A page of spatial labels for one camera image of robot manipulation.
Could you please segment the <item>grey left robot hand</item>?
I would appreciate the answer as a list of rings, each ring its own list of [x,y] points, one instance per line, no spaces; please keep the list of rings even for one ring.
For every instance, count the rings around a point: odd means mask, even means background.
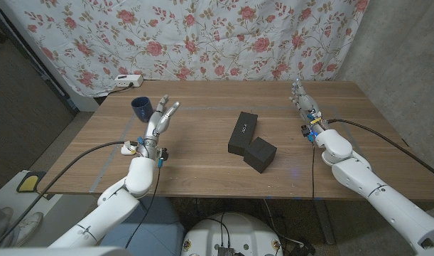
[[[142,154],[144,157],[156,159],[159,136],[168,129],[171,117],[180,107],[180,103],[175,102],[171,107],[167,108],[168,101],[169,96],[164,95],[147,123],[143,138]]]

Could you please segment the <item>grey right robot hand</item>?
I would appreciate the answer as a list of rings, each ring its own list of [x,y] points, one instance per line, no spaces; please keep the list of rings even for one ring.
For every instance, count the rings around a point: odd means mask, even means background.
[[[292,95],[289,100],[299,111],[310,133],[317,136],[328,129],[328,124],[322,118],[317,102],[305,91],[302,80],[296,78],[292,83],[291,91]]]

